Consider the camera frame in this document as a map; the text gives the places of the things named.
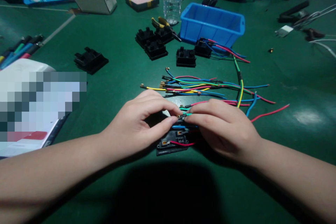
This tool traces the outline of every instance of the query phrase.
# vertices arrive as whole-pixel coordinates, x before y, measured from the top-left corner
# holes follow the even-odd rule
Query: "white cable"
[[[315,41],[336,41],[336,39],[322,39],[322,40],[313,40],[313,41],[310,41],[309,43],[313,43]]]
[[[323,46],[325,49],[327,49],[331,53],[331,55],[333,55],[336,58],[336,54],[333,52],[333,50],[330,49],[329,46],[326,46],[325,44],[322,44],[320,42],[314,42],[314,41],[310,41],[310,43],[318,44],[320,46]]]

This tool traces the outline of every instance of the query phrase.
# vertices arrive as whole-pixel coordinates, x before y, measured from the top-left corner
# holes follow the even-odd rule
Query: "wiring harness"
[[[245,59],[246,58],[245,56],[234,52],[231,48],[221,46],[213,40],[205,40],[204,42],[211,49],[211,52],[218,57],[216,59],[222,59],[222,58],[232,58],[233,59],[234,65],[237,71],[239,84],[221,81],[221,80],[218,80],[217,78],[204,79],[204,78],[198,78],[198,77],[189,76],[189,75],[175,77],[170,73],[169,67],[166,67],[166,72],[168,76],[162,76],[163,81],[160,82],[159,88],[148,87],[148,86],[145,86],[144,84],[141,84],[140,87],[144,89],[164,91],[168,94],[172,94],[173,96],[210,96],[213,98],[220,99],[223,102],[229,105],[232,105],[232,106],[236,106],[238,108],[241,106],[248,107],[246,116],[249,116],[252,108],[256,105],[257,100],[263,100],[264,102],[267,102],[269,104],[275,104],[274,101],[270,101],[260,96],[259,94],[257,94],[257,91],[253,92],[250,90],[250,89],[266,88],[269,86],[269,84],[258,85],[258,86],[244,86],[242,73],[238,66],[238,60],[245,62],[245,63],[250,63],[250,61]],[[238,91],[237,98],[227,99],[225,94],[218,92],[218,89],[237,90]],[[243,99],[243,93],[251,95],[252,97],[250,99]],[[206,103],[206,102],[208,101],[200,101],[200,102],[193,103],[193,104],[186,105],[186,106],[181,105],[180,109],[184,111],[184,114],[179,116],[180,123],[183,121],[184,117],[191,115],[191,113],[188,113],[188,111],[190,110],[192,106],[195,106],[200,103]],[[255,117],[254,119],[252,119],[251,122],[256,121],[260,117],[268,116],[268,115],[280,112],[286,109],[288,106],[289,104],[273,112],[261,114]],[[174,125],[172,129],[173,130],[183,130],[181,132],[189,133],[190,129],[193,129],[192,132],[194,132],[198,128],[196,126],[189,125],[187,127],[187,126],[183,126],[180,124],[180,125]],[[191,145],[194,145],[195,142],[186,144],[184,142],[180,143],[176,141],[165,141],[165,144],[191,146]]]

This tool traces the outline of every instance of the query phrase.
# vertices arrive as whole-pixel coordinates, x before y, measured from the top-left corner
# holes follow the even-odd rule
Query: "hand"
[[[198,125],[205,140],[222,156],[246,165],[258,157],[263,139],[239,108],[210,99],[193,106],[190,113],[184,120]]]
[[[168,110],[170,117],[150,128],[144,121],[151,114]],[[183,112],[174,103],[154,90],[146,90],[134,100],[126,102],[113,121],[100,133],[104,152],[111,162],[131,156],[151,145],[166,134],[177,115]]]

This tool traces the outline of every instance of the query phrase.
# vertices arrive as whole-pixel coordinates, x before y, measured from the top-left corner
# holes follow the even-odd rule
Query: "forearm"
[[[0,223],[30,219],[79,181],[107,166],[99,135],[0,161]]]
[[[252,166],[324,221],[336,222],[336,166],[268,140]]]

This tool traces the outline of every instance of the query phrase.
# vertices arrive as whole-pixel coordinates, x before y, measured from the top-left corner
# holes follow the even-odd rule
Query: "blue plastic bin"
[[[243,15],[197,3],[185,8],[181,20],[180,37],[192,43],[204,37],[231,47],[245,32]]]

